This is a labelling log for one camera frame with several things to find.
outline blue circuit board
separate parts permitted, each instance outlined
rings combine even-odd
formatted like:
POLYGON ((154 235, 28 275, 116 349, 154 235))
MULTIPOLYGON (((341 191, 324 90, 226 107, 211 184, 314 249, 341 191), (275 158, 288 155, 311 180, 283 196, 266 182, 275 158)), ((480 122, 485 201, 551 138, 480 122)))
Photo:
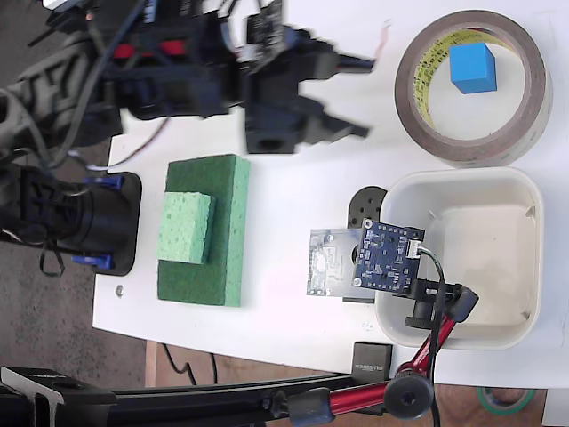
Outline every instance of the blue circuit board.
POLYGON ((352 284, 405 294, 419 274, 416 248, 424 238, 424 230, 364 220, 352 284))

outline blue cube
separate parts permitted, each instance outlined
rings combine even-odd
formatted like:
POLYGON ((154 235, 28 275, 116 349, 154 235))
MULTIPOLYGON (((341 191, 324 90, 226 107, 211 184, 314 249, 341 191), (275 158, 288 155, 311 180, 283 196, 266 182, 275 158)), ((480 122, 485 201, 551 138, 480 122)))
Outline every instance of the blue cube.
POLYGON ((462 93, 495 91, 496 59, 484 43, 451 46, 451 81, 462 93))

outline sponge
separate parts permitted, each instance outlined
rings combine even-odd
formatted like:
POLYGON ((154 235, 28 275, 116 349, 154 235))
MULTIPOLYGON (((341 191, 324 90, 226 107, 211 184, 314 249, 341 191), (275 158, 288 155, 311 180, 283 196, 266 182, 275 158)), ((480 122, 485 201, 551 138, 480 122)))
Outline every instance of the sponge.
POLYGON ((165 193, 158 259, 203 264, 215 199, 201 193, 165 193))
POLYGON ((249 162, 234 155, 170 163, 166 191, 215 198, 208 263, 158 262, 158 298, 238 307, 249 162))

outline white plastic bin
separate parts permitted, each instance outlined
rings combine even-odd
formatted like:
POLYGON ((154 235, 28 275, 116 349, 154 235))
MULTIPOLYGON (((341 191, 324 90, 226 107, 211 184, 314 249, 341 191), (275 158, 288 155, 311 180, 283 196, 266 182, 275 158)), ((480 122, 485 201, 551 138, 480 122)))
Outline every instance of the white plastic bin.
MULTIPOLYGON (((414 173, 388 192, 381 221, 426 230, 423 245, 443 264, 446 281, 480 297, 446 348, 502 350, 530 332, 540 312, 543 203, 525 173, 511 167, 414 173)), ((428 258, 419 277, 437 280, 428 258)), ((391 340, 421 345, 428 332, 405 326, 413 301, 378 292, 375 308, 391 340)))

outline table surface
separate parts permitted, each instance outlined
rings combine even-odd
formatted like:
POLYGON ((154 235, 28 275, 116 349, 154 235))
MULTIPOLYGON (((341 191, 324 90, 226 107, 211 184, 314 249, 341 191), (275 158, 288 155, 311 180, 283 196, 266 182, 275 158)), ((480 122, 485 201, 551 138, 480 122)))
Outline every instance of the table surface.
MULTIPOLYGON (((254 11, 242 2, 237 16, 254 11)), ((294 156, 249 156, 252 163, 244 242, 242 307, 208 307, 159 301, 156 297, 156 243, 169 162, 236 153, 244 155, 243 111, 203 120, 175 118, 159 141, 123 170, 142 179, 136 261, 124 278, 97 276, 93 326, 147 340, 295 367, 349 372, 356 341, 389 342, 372 305, 306 296, 309 231, 345 227, 348 203, 368 185, 391 188, 403 176, 448 169, 418 148, 397 117, 393 84, 397 65, 413 37, 449 12, 488 9, 518 22, 533 37, 552 75, 554 106, 536 146, 513 166, 541 189, 545 236, 541 315, 529 336, 503 351, 441 350, 440 383, 569 387, 569 133, 566 126, 565 69, 569 65, 569 4, 553 0, 378 2, 289 0, 287 21, 313 28, 339 49, 373 56, 381 26, 392 19, 389 42, 370 76, 336 76, 310 82, 302 91, 328 103, 329 112, 373 130, 366 140, 302 147, 294 156), (115 289, 124 287, 118 298, 115 289)), ((113 140, 110 163, 135 150, 159 120, 125 119, 125 135, 113 140)), ((415 349, 396 346, 393 366, 415 349)))

